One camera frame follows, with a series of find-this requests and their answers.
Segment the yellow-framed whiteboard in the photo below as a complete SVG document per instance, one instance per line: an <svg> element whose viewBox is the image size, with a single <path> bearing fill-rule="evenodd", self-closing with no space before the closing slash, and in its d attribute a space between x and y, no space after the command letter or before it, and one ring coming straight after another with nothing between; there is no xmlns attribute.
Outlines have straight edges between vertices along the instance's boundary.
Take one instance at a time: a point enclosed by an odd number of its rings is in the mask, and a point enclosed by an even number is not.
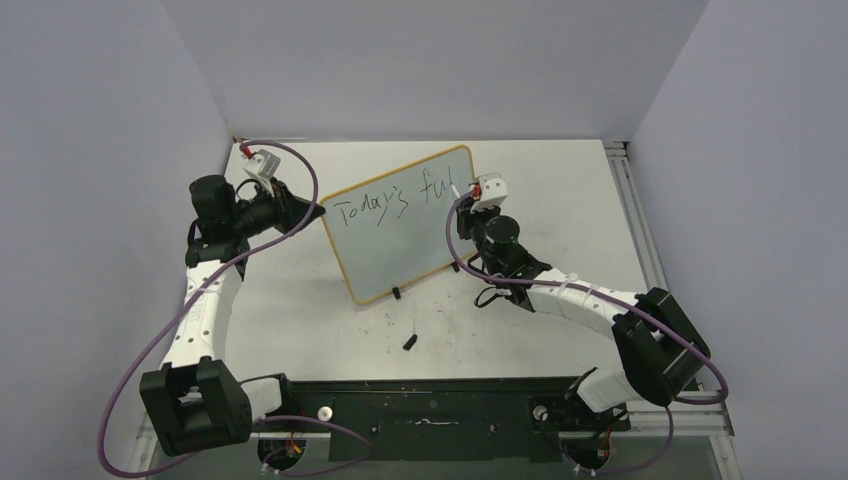
<svg viewBox="0 0 848 480"><path fill-rule="evenodd" d="M454 263L446 219L475 179L471 149L452 146L321 200L322 222L352 301L370 304Z"/></svg>

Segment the black marker cap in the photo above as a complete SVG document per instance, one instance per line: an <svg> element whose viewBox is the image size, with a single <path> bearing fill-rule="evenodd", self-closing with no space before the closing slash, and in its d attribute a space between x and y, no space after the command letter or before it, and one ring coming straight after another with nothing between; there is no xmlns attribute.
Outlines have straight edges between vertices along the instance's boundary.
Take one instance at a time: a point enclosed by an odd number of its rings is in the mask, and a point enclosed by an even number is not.
<svg viewBox="0 0 848 480"><path fill-rule="evenodd" d="M410 350L418 340L418 335L413 334L403 345L404 350Z"/></svg>

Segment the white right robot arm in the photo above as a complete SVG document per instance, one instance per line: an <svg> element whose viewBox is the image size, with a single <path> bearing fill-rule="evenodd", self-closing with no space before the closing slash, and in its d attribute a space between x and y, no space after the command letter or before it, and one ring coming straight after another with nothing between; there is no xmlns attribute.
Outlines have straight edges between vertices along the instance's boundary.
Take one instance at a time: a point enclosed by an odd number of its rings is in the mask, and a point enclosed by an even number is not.
<svg viewBox="0 0 848 480"><path fill-rule="evenodd" d="M499 208L475 211L470 195L457 199L446 222L448 240L469 240L482 265L462 264L469 274L498 289L531 313L556 315L610 339L620 364L592 367L565 402L569 421L590 428L605 412L632 400L657 406L677 401L702 368L713 369L711 352L682 308L662 288L627 292L596 286L541 262L518 241L520 228Z"/></svg>

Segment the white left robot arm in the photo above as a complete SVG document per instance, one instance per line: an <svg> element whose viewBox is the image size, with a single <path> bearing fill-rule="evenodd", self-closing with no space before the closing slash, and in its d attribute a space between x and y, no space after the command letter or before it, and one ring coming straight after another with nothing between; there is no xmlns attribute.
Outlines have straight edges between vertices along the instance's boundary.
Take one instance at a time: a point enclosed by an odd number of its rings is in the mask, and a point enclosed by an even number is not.
<svg viewBox="0 0 848 480"><path fill-rule="evenodd" d="M237 199L222 175L195 180L189 192L197 217L185 255L188 310L159 369L140 381L159 443L171 457L244 443L260 418L276 431L297 420L284 375L239 381L225 365L224 349L250 238L269 229L287 235L325 213L275 178L256 181L247 200Z"/></svg>

